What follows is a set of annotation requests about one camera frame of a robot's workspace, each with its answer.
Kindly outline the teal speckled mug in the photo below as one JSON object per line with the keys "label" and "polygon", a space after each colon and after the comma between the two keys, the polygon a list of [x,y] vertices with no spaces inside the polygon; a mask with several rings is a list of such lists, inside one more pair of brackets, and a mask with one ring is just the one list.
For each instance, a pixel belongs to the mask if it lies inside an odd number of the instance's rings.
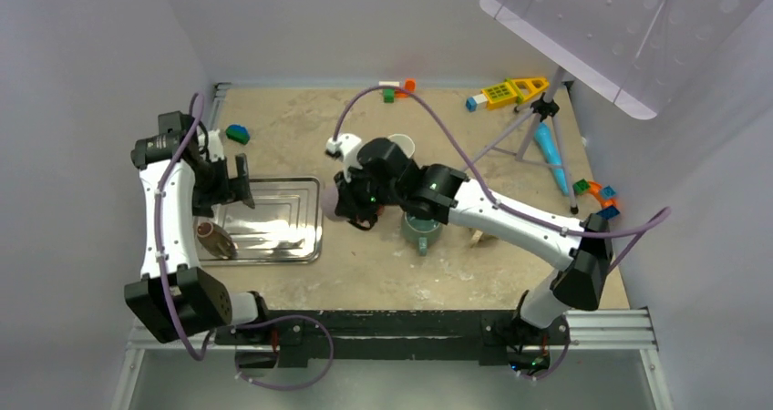
{"label": "teal speckled mug", "polygon": [[428,255],[429,248],[438,241],[443,224],[436,220],[420,219],[407,212],[403,213],[400,232],[402,237],[417,249],[419,256]]}

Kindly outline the brown striped mug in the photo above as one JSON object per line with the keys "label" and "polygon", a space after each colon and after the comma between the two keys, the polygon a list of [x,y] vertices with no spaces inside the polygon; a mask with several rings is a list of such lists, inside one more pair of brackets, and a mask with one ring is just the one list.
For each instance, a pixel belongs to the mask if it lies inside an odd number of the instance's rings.
{"label": "brown striped mug", "polygon": [[195,233],[199,244],[215,258],[231,260],[237,257],[237,247],[232,237],[220,225],[204,221],[197,225]]}

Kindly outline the beige round mug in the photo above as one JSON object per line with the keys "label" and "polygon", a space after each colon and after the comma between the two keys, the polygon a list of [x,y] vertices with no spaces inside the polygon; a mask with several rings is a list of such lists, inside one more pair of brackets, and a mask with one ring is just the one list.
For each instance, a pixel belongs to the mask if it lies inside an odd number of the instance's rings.
{"label": "beige round mug", "polygon": [[469,240],[469,246],[470,248],[474,248],[482,242],[494,241],[496,239],[497,239],[496,236],[489,234],[487,232],[480,231],[480,230],[473,230]]}

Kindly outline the mauve mug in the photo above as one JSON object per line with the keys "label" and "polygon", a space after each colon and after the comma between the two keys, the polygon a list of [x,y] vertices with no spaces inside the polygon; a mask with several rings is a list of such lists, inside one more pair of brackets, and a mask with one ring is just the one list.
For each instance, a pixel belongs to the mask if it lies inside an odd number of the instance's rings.
{"label": "mauve mug", "polygon": [[335,185],[325,187],[320,193],[320,209],[323,215],[331,221],[344,221],[346,217],[336,213],[339,203],[339,192]]}

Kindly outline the pink mug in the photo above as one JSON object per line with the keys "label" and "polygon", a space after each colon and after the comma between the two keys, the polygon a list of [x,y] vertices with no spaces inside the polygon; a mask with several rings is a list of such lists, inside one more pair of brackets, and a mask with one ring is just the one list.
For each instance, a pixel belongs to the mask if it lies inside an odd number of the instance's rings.
{"label": "pink mug", "polygon": [[390,141],[391,146],[389,153],[392,155],[401,154],[403,157],[407,159],[412,159],[415,151],[416,151],[416,145],[413,139],[406,135],[406,134],[392,134],[387,137],[387,139]]}

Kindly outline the orange elbow toy piece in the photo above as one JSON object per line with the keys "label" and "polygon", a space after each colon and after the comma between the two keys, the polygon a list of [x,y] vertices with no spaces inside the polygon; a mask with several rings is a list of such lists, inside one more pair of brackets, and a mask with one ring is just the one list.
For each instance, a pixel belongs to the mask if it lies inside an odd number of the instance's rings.
{"label": "orange elbow toy piece", "polygon": [[410,97],[412,93],[415,92],[417,86],[417,82],[414,78],[406,78],[402,85],[395,90],[395,97],[396,98],[406,98]]}

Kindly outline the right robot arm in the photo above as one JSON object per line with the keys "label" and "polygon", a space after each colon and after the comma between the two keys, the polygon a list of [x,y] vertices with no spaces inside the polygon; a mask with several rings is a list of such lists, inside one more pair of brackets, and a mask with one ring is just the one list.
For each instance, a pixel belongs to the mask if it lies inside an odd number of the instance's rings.
{"label": "right robot arm", "polygon": [[419,220],[490,234],[550,264],[552,274],[527,292],[511,320],[519,341],[536,342],[570,309],[599,308],[613,257],[604,217],[563,217],[490,192],[446,165],[420,167],[388,138],[364,142],[343,134],[327,140],[325,153],[343,164],[324,206],[332,220],[368,231],[386,207],[396,206]]}

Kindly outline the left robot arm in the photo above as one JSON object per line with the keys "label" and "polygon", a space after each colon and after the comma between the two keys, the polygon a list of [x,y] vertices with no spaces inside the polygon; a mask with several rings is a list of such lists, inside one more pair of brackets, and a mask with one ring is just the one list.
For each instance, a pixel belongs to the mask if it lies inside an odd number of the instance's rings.
{"label": "left robot arm", "polygon": [[247,344],[262,344],[272,332],[263,298],[229,292],[201,268],[197,252],[197,219],[204,218],[211,239],[225,245],[215,208],[240,202],[254,209],[246,157],[236,156],[231,177],[216,132],[199,137],[200,121],[180,111],[159,115],[158,124],[158,135],[137,140],[131,151],[147,234],[139,280],[124,287],[126,305],[161,343],[236,326]]}

